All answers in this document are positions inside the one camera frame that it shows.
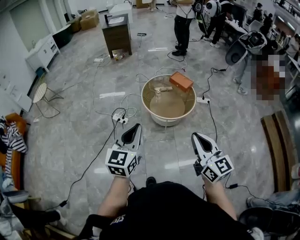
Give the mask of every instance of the power strip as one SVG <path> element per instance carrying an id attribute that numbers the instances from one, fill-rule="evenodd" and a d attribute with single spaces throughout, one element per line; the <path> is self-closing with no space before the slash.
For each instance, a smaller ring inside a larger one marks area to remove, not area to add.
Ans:
<path id="1" fill-rule="evenodd" d="M 119 112 L 119 113 L 115 113 L 112 117 L 113 120 L 115 120 L 116 122 L 119 122 L 119 123 L 122 123 L 122 124 L 127 124 L 128 123 L 128 118 L 124 118 L 122 119 L 122 116 L 123 116 L 124 113 L 122 112 Z"/>
<path id="2" fill-rule="evenodd" d="M 205 103 L 205 104 L 208 104 L 208 102 L 210 102 L 210 99 L 209 98 L 202 98 L 202 97 L 197 97 L 197 102 L 198 103 Z"/>

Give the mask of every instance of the striped cloth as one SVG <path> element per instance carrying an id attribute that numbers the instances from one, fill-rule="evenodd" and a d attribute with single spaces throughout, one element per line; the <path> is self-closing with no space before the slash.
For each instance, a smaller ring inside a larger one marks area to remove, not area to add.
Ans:
<path id="1" fill-rule="evenodd" d="M 19 133 L 16 123 L 12 122 L 10 125 L 6 124 L 6 119 L 0 117 L 0 138 L 7 146 L 6 161 L 5 161 L 5 174 L 7 178 L 12 178 L 11 175 L 11 158 L 13 150 L 21 153 L 27 152 L 27 146 L 24 142 L 22 134 Z"/>

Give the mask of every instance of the gray tile floor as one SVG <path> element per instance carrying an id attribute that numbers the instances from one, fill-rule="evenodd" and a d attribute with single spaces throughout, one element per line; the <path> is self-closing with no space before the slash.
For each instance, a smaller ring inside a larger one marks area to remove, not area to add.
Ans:
<path id="1" fill-rule="evenodd" d="M 167 12 L 174 8 L 161 7 Z M 183 62 L 176 62 L 166 55 L 173 50 L 176 38 L 173 32 L 173 18 L 165 18 L 164 13 L 151 13 L 146 9 L 133 10 L 134 23 L 130 25 L 132 56 L 120 61 L 112 60 L 105 67 L 96 67 L 93 60 L 107 53 L 100 25 L 97 28 L 76 33 L 72 41 L 61 49 L 46 75 L 48 86 L 61 91 L 64 99 L 52 101 L 61 110 L 53 119 L 39 118 L 28 131 L 29 152 L 24 163 L 24 185 L 33 196 L 42 197 L 40 208 L 46 209 L 59 204 L 68 197 L 71 183 L 80 178 L 84 169 L 105 143 L 113 126 L 111 118 L 94 111 L 92 107 L 92 87 L 94 86 L 94 106 L 97 111 L 112 113 L 120 106 L 121 97 L 99 99 L 101 93 L 120 92 L 140 94 L 143 83 L 135 81 L 137 73 L 152 77 L 161 67 L 181 68 Z M 138 32 L 147 36 L 139 45 Z M 201 32 L 195 21 L 190 27 L 190 39 L 199 39 Z M 168 51 L 150 51 L 166 47 Z M 208 42 L 191 42 L 186 57 L 187 67 L 182 72 L 195 84 L 197 95 L 207 89 L 210 68 L 225 68 L 227 47 L 211 48 Z M 175 70 L 163 69 L 162 74 Z M 237 86 L 232 83 L 233 69 L 214 74 L 210 79 L 211 89 L 207 97 L 211 99 L 211 109 L 217 126 L 217 143 L 233 161 L 235 171 L 229 183 L 247 185 L 258 197 L 272 193 L 273 173 L 268 145 L 260 124 L 260 118 L 281 109 L 279 103 L 256 101 L 255 96 L 237 94 Z M 54 112 L 39 103 L 47 114 Z M 145 185 L 148 176 L 158 182 L 174 181 L 183 184 L 197 195 L 202 196 L 203 181 L 196 177 L 192 168 L 195 155 L 191 146 L 191 134 L 195 131 L 215 138 L 215 129 L 207 105 L 197 104 L 192 113 L 182 122 L 164 131 L 151 119 L 138 96 L 129 97 L 129 105 L 137 108 L 137 114 L 130 119 L 130 125 L 142 123 L 143 142 L 141 146 L 144 160 L 137 167 L 132 181 L 138 188 Z M 32 122 L 40 114 L 33 106 L 27 118 Z M 113 143 L 110 138 L 104 150 L 86 172 L 83 179 L 73 186 L 67 206 L 61 209 L 68 223 L 66 229 L 79 233 L 86 217 L 97 211 L 98 205 L 108 191 L 113 177 L 105 173 L 106 150 Z M 249 196 L 245 188 L 227 191 L 238 213 L 245 209 Z"/>

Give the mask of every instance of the plastic tub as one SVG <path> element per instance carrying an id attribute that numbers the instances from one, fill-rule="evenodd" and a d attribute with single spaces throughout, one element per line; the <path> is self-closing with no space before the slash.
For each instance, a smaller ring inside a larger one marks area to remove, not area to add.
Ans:
<path id="1" fill-rule="evenodd" d="M 196 93 L 193 87 L 183 92 L 180 88 L 170 83 L 171 75 L 160 75 L 151 78 L 142 89 L 142 103 L 151 114 L 152 119 L 163 127 L 171 127 L 189 115 L 196 104 Z"/>

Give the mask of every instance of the white chair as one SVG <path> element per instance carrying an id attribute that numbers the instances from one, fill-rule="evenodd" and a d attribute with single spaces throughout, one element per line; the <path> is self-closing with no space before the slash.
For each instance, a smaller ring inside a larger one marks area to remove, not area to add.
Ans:
<path id="1" fill-rule="evenodd" d="M 259 32 L 259 29 L 263 26 L 263 24 L 257 20 L 254 20 L 249 25 L 249 31 L 257 31 Z"/>
<path id="2" fill-rule="evenodd" d="M 54 95 L 52 96 L 52 98 L 50 100 L 48 100 L 45 96 L 45 93 L 47 91 L 47 89 L 51 92 L 54 93 Z M 53 90 L 51 90 L 50 88 L 47 87 L 47 84 L 44 82 L 42 83 L 41 85 L 38 86 L 36 92 L 34 93 L 34 96 L 33 96 L 33 100 L 32 100 L 32 103 L 36 104 L 38 110 L 41 112 L 41 114 L 43 115 L 44 118 L 54 118 L 55 116 L 57 116 L 58 114 L 60 114 L 60 111 L 57 110 L 55 107 L 53 107 L 51 104 L 50 104 L 50 101 L 54 100 L 54 99 L 57 99 L 57 98 L 61 98 L 61 99 L 64 99 L 62 96 L 58 95 L 56 92 L 54 92 Z M 54 108 L 58 113 L 52 117 L 46 117 L 43 112 L 41 111 L 41 109 L 38 107 L 38 102 L 41 101 L 41 100 L 44 100 L 49 106 L 51 106 L 52 108 Z"/>

